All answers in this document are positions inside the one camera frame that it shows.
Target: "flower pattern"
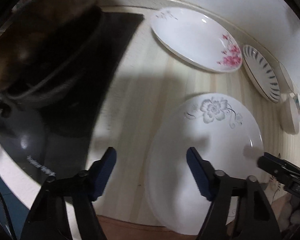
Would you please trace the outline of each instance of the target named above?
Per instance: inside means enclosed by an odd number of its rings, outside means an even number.
[[[229,67],[238,67],[242,62],[241,51],[238,45],[233,44],[229,33],[227,35],[223,34],[222,39],[227,41],[227,50],[221,51],[225,56],[217,63]]]
[[[189,112],[185,112],[185,117],[188,119],[197,119],[203,116],[205,123],[211,123],[215,119],[222,121],[226,118],[226,115],[230,116],[229,125],[231,128],[235,128],[237,124],[242,125],[242,115],[236,113],[229,105],[228,100],[223,98],[216,99],[212,97],[211,99],[205,99],[202,101],[200,108],[198,104],[193,104]]]

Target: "white plate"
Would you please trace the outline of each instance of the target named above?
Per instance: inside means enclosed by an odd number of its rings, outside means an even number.
[[[277,77],[262,54],[250,45],[242,48],[247,64],[244,67],[259,93],[268,101],[278,103],[281,94]]]
[[[199,68],[233,72],[242,65],[237,42],[204,14],[185,8],[162,8],[151,17],[151,27],[169,50]]]
[[[157,219],[167,228],[196,235],[210,202],[200,195],[186,162],[195,147],[216,170],[231,177],[261,179],[257,159],[263,155],[259,127],[236,99],[204,94],[183,103],[164,121],[154,137],[146,169],[146,196]],[[236,202],[230,206],[235,214]]]

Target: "blue floor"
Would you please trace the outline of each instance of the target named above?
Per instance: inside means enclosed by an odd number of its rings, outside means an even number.
[[[5,183],[2,181],[1,178],[0,178],[0,192],[3,195],[5,203],[8,207],[14,231],[16,233],[17,238],[19,239],[29,210],[9,190],[9,188],[5,185]],[[5,219],[3,208],[1,206],[1,204],[0,204],[0,223],[1,223],[1,225],[6,224],[6,219]]]

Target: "backsplash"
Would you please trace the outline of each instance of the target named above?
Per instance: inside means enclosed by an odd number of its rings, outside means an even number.
[[[283,0],[182,0],[243,29],[287,69],[300,90],[300,20]]]

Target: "black cooktop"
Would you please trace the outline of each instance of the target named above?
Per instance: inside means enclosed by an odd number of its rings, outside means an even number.
[[[40,184],[48,175],[68,178],[85,168],[91,134],[107,89],[143,20],[139,14],[102,14],[102,21],[96,22],[95,39],[72,63],[78,68],[83,63],[88,67],[69,92],[40,108],[7,101],[11,115],[0,117],[0,144]]]

